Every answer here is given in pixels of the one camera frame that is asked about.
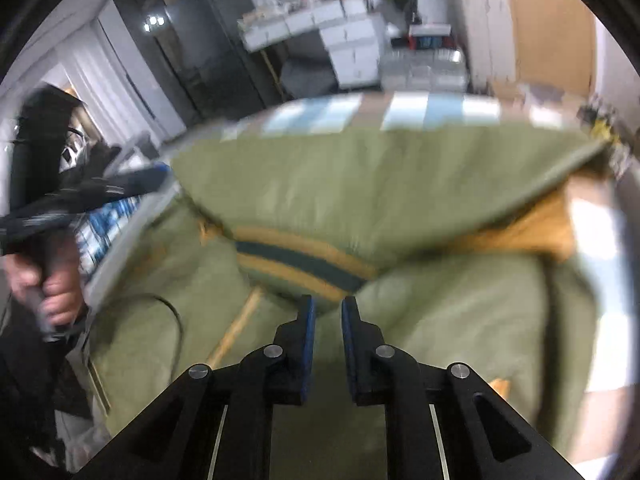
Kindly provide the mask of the person's left hand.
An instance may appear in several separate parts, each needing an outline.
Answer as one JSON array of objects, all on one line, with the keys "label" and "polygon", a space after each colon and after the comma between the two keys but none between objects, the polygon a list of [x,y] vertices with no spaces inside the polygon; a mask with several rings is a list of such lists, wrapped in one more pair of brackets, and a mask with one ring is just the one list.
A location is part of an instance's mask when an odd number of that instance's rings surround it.
[{"label": "person's left hand", "polygon": [[79,252],[73,240],[58,246],[58,255],[48,276],[41,276],[40,267],[28,257],[20,254],[3,258],[11,292],[21,303],[26,304],[27,291],[38,287],[43,293],[40,311],[47,315],[53,326],[73,324],[84,305],[79,273]]}]

